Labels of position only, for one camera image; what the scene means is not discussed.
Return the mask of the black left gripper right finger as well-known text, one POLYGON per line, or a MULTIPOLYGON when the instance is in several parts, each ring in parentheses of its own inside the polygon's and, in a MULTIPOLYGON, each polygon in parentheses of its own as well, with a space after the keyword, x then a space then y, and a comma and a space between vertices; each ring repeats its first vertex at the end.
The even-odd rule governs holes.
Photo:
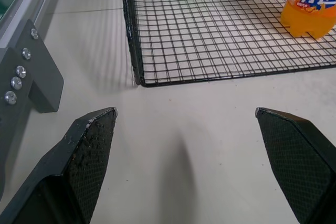
POLYGON ((336 146, 307 119, 257 108, 272 172, 300 224, 336 224, 336 146))

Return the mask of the orange Fanta soda bottle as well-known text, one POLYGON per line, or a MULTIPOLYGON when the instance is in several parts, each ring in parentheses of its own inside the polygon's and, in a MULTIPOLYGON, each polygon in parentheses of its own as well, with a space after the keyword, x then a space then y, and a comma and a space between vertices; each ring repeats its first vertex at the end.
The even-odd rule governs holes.
POLYGON ((293 37, 322 38, 336 25, 336 0, 287 0, 280 22, 293 37))

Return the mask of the grey aluminium frame rail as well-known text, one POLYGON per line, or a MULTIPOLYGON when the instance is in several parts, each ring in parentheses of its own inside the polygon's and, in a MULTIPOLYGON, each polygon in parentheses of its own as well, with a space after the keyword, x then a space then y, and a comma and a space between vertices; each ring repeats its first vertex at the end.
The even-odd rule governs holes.
POLYGON ((29 19, 44 40, 57 3, 58 0, 14 0, 0 19, 0 48, 7 47, 19 24, 29 19))

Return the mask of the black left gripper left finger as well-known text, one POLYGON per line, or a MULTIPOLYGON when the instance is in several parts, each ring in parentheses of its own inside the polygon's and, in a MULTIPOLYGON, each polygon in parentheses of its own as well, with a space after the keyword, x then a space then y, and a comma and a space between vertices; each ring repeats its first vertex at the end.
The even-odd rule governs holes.
POLYGON ((0 224, 89 224, 106 174, 117 110, 72 123, 0 214, 0 224))

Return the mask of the grey metal bracket with bolts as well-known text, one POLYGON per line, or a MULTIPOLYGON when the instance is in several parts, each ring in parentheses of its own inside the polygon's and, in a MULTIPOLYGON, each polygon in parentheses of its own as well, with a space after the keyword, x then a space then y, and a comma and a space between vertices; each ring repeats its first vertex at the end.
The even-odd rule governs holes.
POLYGON ((34 23, 21 21, 7 47, 0 48, 0 200, 6 164, 31 103, 39 113, 57 112, 64 79, 34 23))

